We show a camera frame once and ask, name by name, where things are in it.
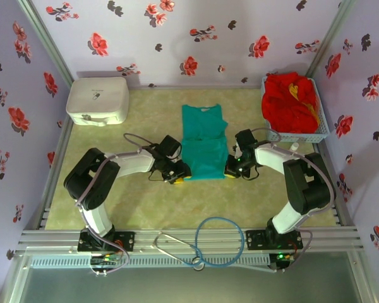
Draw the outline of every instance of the red cloth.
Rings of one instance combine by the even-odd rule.
[[[298,99],[290,92],[290,85],[298,87]],[[315,88],[307,77],[297,73],[267,77],[262,112],[272,129],[281,133],[314,133],[319,123],[318,106]]]

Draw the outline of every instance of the beige mat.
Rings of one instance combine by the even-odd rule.
[[[211,106],[220,104],[228,146],[235,144],[234,135],[240,130],[264,126],[259,90],[136,90],[130,92],[127,120],[116,126],[73,126],[57,182],[46,229],[82,229],[80,214],[73,206],[64,178],[91,147],[102,152],[129,152],[135,146],[123,138],[123,133],[135,133],[159,143],[165,135],[181,141],[183,124],[181,106]],[[265,133],[255,133],[258,140]],[[300,152],[312,152],[312,145],[301,145]],[[193,229],[205,218],[230,218],[241,227],[264,227],[287,202],[284,177],[262,167],[254,181],[224,179],[193,181],[169,185],[148,181],[148,174],[139,173],[115,181],[105,207],[117,229]],[[304,226],[335,225],[331,211],[310,218]],[[212,222],[207,227],[228,227]]]

